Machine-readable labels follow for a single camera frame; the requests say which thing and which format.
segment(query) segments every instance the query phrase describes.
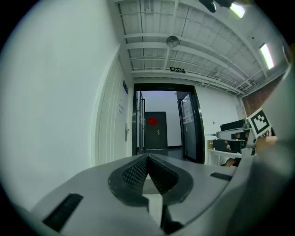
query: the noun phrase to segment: black slot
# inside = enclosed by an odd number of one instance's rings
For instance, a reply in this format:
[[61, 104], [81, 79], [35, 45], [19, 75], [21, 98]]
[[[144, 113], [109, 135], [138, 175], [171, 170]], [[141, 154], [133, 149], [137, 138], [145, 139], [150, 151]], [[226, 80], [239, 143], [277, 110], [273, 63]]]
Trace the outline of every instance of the black slot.
[[79, 194], [69, 194], [54, 210], [47, 216], [43, 223], [51, 229], [59, 232], [66, 221], [73, 214], [83, 196]]
[[210, 176], [215, 177], [217, 179], [223, 179], [226, 181], [231, 181], [231, 179], [232, 179], [232, 176], [230, 176], [230, 175], [220, 174], [217, 172], [212, 173]]
[[230, 123], [227, 123], [227, 124], [222, 124], [220, 126], [220, 130], [221, 131], [226, 131], [226, 130], [233, 130], [233, 129], [242, 128], [244, 126], [244, 123], [245, 123], [245, 119], [230, 122]]

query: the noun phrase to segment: white door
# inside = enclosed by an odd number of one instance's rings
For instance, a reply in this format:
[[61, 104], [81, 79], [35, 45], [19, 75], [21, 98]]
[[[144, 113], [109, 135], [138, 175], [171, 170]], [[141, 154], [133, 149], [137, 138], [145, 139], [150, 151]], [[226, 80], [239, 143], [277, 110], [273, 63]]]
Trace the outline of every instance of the white door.
[[99, 131], [99, 164], [126, 157], [125, 124], [128, 117], [128, 94], [121, 63], [117, 58], [107, 79], [101, 109]]

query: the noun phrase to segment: wall sign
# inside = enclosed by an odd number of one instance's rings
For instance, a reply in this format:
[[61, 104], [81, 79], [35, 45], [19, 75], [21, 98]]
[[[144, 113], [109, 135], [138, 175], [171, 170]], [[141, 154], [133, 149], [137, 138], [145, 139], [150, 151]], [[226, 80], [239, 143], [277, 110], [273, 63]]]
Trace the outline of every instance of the wall sign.
[[123, 80], [123, 87], [124, 87], [126, 93], [128, 94], [128, 87], [127, 87], [127, 85], [125, 83], [125, 80]]
[[184, 69], [181, 69], [181, 68], [170, 67], [170, 71], [172, 71], [172, 72], [179, 72], [179, 73], [184, 73], [185, 74]]
[[119, 113], [120, 113], [120, 114], [123, 114], [123, 111], [124, 111], [124, 108], [122, 107], [121, 104], [119, 104]]

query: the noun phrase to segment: brick wall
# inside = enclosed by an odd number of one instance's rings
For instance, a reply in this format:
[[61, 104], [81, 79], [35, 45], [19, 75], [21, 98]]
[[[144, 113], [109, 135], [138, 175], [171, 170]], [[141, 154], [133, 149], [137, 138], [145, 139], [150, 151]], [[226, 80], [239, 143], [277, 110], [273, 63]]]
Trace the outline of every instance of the brick wall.
[[243, 98], [243, 103], [245, 106], [247, 117], [262, 106], [262, 104], [272, 94], [273, 90], [281, 82], [281, 80], [282, 76], [271, 81], [261, 89], [258, 89], [257, 91], [251, 93], [249, 96]]

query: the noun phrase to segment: blue sign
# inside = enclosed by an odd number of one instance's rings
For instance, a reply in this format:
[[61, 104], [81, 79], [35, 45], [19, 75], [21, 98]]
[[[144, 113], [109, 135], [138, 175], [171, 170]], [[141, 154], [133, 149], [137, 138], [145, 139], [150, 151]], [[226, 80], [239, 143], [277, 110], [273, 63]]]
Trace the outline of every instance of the blue sign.
[[128, 87], [127, 87], [127, 85], [125, 83], [125, 80], [123, 80], [123, 87], [124, 87], [126, 93], [128, 94]]

